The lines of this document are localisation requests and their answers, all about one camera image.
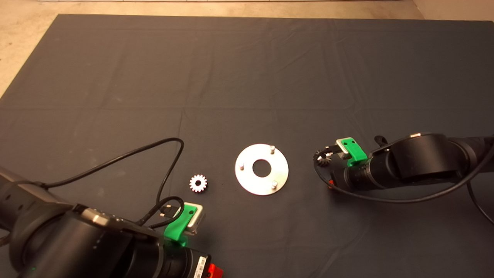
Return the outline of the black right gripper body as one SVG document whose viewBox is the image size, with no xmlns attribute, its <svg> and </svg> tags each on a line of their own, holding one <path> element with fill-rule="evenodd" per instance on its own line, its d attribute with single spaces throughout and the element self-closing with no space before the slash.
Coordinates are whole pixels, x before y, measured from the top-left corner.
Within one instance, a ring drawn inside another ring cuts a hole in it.
<svg viewBox="0 0 494 278">
<path fill-rule="evenodd" d="M 332 160 L 332 184 L 349 192 L 368 192 L 373 190 L 374 182 L 369 177 L 369 171 L 367 170 L 371 160 L 372 158 L 368 158 L 354 166 L 348 166 L 347 161 L 339 157 Z"/>
</svg>

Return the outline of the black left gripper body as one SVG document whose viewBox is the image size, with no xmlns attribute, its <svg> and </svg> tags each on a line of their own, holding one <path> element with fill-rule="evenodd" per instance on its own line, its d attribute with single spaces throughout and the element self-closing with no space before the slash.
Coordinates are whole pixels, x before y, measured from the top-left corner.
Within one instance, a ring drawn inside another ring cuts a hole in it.
<svg viewBox="0 0 494 278">
<path fill-rule="evenodd" d="M 211 255 L 164 241 L 164 257 L 158 278 L 208 278 Z"/>
</svg>

